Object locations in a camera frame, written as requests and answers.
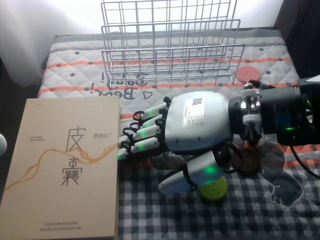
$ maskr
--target green round object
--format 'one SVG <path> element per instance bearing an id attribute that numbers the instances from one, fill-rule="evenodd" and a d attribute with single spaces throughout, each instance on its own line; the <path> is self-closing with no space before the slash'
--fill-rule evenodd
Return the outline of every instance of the green round object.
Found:
<path id="1" fill-rule="evenodd" d="M 205 200 L 219 201 L 227 194 L 228 185 L 225 176 L 222 176 L 214 182 L 198 186 L 197 189 Z"/>

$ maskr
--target metal wire rack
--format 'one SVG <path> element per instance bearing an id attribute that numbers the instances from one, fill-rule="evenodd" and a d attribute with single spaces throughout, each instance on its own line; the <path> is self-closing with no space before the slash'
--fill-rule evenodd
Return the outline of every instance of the metal wire rack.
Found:
<path id="1" fill-rule="evenodd" d="M 224 81 L 229 78 L 228 82 L 233 83 L 244 45 L 235 44 L 240 20 L 225 19 L 230 3 L 230 0 L 101 3 L 107 86 L 125 82 L 128 87 L 133 81 L 155 87 L 163 81 L 170 85 L 173 81 L 185 86 L 188 82 L 202 85 L 212 79 L 216 83 L 219 77 L 225 77 Z"/>
<path id="2" fill-rule="evenodd" d="M 224 20 L 234 18 L 237 0 L 234 1 L 234 6 L 231 6 L 231 2 L 232 0 L 103 0 L 101 11 L 104 25 Z"/>

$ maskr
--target book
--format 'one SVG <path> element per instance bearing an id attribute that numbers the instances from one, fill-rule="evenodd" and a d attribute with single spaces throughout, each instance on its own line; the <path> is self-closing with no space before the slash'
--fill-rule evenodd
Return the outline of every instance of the book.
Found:
<path id="1" fill-rule="evenodd" d="M 119 98 L 28 99 L 0 205 L 0 239 L 114 238 Z"/>

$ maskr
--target quilted fabric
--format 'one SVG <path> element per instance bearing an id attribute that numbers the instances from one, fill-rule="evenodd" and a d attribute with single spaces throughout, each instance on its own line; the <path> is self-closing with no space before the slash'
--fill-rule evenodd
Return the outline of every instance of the quilted fabric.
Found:
<path id="1" fill-rule="evenodd" d="M 284 40 L 279 36 L 238 38 L 245 44 L 240 66 L 256 67 L 260 80 L 284 87 L 299 79 Z M 239 96 L 243 84 L 220 77 L 217 84 L 197 81 L 152 83 L 123 82 L 107 88 L 101 50 L 102 40 L 60 41 L 52 45 L 39 98 L 118 95 L 121 126 L 132 114 L 194 91 L 214 91 L 227 98 Z M 301 159 L 316 173 L 320 146 L 297 147 Z M 164 153 L 152 159 L 120 165 L 120 239 L 319 239 L 320 183 L 299 167 L 289 149 L 267 141 L 260 146 L 262 170 L 252 178 L 226 175 L 228 193 L 223 203 L 203 203 L 197 192 L 165 196 L 158 192 L 161 178 L 184 162 Z"/>

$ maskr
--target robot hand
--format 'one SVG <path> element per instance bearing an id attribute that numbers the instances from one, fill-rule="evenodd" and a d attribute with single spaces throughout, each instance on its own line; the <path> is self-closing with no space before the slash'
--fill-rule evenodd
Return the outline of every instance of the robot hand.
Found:
<path id="1" fill-rule="evenodd" d="M 171 151 L 193 155 L 186 165 L 165 176 L 159 190 L 165 194 L 195 190 L 219 179 L 231 159 L 230 149 L 241 155 L 231 143 L 228 100 L 217 92 L 191 92 L 138 111 L 135 122 L 123 129 L 119 139 L 118 160 L 156 156 Z"/>

